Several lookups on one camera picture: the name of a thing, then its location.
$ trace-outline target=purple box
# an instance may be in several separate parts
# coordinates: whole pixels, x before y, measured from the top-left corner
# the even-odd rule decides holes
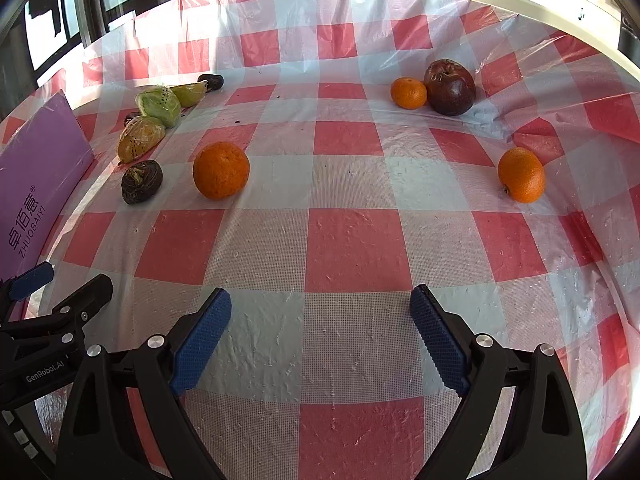
[[[60,91],[0,153],[0,279],[33,267],[80,178],[94,160]]]

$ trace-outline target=plastic tablecloth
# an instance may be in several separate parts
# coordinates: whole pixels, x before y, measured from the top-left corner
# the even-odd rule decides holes
[[[391,102],[394,79],[443,57],[474,74],[468,113]],[[149,154],[158,194],[126,205],[115,147],[139,87],[204,72],[225,86]],[[127,349],[223,286],[232,319],[184,403],[226,476],[409,480],[458,404],[408,315],[426,283],[475,332],[558,349],[593,477],[640,362],[639,88],[564,32],[469,0],[173,0],[87,48],[0,126],[7,142],[63,89],[96,155],[42,250],[56,278],[28,313],[103,272],[114,296],[87,343]],[[191,177],[216,140],[252,167],[220,202]],[[545,165],[531,205],[497,179],[514,145]],[[41,402],[52,433],[57,402]],[[509,405],[507,393],[474,472]]]

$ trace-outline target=metal screw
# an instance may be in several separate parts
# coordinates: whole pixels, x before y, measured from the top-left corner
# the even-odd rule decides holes
[[[544,355],[548,355],[549,357],[556,353],[556,349],[553,348],[549,343],[542,343],[542,345],[540,345],[540,351]]]
[[[100,352],[102,352],[102,347],[100,345],[91,345],[86,351],[86,354],[89,357],[96,357],[97,355],[100,355]]]
[[[147,340],[146,344],[149,348],[160,348],[164,344],[164,337],[161,335],[153,335]]]
[[[484,348],[489,348],[489,346],[493,346],[494,340],[487,334],[480,334],[476,337],[476,343]]]

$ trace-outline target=mandarin orange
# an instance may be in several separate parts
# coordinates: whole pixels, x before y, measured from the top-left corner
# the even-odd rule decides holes
[[[249,179],[249,159],[231,142],[214,142],[202,148],[193,161],[193,181],[211,200],[240,191]]]
[[[413,77],[400,77],[391,85],[391,98],[398,106],[415,110],[427,102],[427,87]]]
[[[498,178],[516,202],[529,204],[545,192],[545,169],[533,152],[511,148],[498,162]]]

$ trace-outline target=red apple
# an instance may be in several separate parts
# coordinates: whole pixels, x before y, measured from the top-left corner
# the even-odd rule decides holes
[[[469,71],[450,59],[431,63],[424,74],[427,101],[439,114],[465,113],[476,100],[476,85]]]

